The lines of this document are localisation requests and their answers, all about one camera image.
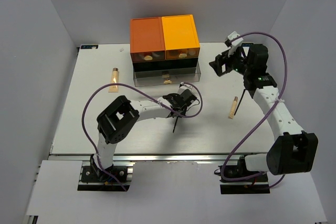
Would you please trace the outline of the clear cabinet drawer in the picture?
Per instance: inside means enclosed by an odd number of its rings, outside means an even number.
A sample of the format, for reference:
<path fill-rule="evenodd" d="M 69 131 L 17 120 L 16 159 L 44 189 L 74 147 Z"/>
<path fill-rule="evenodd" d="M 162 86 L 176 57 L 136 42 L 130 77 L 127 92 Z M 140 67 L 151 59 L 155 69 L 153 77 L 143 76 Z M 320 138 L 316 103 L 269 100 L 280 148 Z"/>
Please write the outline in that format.
<path fill-rule="evenodd" d="M 198 82 L 201 78 L 199 63 L 195 67 L 153 71 L 134 71 L 133 82 L 136 87 Z"/>

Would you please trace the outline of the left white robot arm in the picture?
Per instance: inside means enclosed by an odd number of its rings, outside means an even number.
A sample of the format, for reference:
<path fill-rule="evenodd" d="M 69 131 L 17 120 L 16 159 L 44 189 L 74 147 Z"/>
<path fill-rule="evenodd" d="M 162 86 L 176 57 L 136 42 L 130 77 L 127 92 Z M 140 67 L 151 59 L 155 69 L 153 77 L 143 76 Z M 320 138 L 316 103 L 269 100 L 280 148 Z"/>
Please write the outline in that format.
<path fill-rule="evenodd" d="M 130 101 L 124 95 L 117 97 L 97 117 L 99 141 L 93 176 L 101 182 L 110 178 L 116 146 L 127 137 L 136 122 L 185 115 L 195 101 L 196 96 L 187 87 L 180 87 L 177 93 L 160 97 L 158 103 Z"/>

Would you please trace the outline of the clear yellow box drawer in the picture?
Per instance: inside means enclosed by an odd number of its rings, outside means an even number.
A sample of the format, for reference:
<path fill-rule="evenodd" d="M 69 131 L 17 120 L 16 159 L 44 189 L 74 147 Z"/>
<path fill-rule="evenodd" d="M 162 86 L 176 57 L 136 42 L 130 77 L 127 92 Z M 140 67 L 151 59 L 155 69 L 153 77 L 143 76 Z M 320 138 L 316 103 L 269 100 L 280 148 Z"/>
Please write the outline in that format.
<path fill-rule="evenodd" d="M 166 60 L 197 58 L 200 48 L 174 49 L 166 51 Z"/>

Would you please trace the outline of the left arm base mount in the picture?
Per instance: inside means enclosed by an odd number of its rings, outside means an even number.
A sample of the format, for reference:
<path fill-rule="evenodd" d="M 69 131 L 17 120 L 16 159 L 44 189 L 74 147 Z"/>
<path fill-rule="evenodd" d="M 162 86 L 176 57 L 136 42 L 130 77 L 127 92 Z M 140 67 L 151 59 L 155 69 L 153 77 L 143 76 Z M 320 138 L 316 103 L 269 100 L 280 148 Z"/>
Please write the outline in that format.
<path fill-rule="evenodd" d="M 90 159 L 82 164 L 77 191 L 117 191 L 126 192 L 130 188 L 132 168 L 125 165 L 113 165 L 107 168 L 108 174 L 100 170 Z"/>

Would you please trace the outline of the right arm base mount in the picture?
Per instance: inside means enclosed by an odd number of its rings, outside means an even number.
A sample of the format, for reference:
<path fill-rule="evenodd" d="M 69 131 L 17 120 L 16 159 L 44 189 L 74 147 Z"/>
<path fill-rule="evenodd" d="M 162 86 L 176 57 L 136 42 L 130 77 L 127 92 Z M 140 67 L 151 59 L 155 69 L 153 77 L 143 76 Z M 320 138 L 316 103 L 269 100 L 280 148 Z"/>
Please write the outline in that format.
<path fill-rule="evenodd" d="M 252 195 L 269 194 L 268 176 L 262 174 L 254 176 L 258 172 L 250 172 L 246 168 L 245 155 L 239 157 L 237 164 L 226 165 L 224 179 L 221 175 L 222 165 L 214 171 L 214 175 L 220 177 L 220 193 L 222 195 Z"/>

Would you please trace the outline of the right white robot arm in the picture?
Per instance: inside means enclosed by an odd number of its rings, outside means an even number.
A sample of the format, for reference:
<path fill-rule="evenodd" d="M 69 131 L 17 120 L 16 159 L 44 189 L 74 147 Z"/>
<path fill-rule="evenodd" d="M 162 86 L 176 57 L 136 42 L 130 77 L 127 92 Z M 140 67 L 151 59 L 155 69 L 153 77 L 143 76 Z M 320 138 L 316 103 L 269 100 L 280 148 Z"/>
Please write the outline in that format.
<path fill-rule="evenodd" d="M 233 70 L 243 76 L 244 88 L 266 116 L 275 142 L 266 154 L 241 156 L 235 167 L 224 169 L 225 179 L 247 182 L 266 172 L 273 175 L 310 172 L 318 147 L 317 136 L 306 132 L 281 101 L 277 83 L 267 72 L 267 47 L 252 44 L 247 51 L 244 49 L 239 46 L 232 55 L 222 52 L 209 65 L 218 76 Z"/>

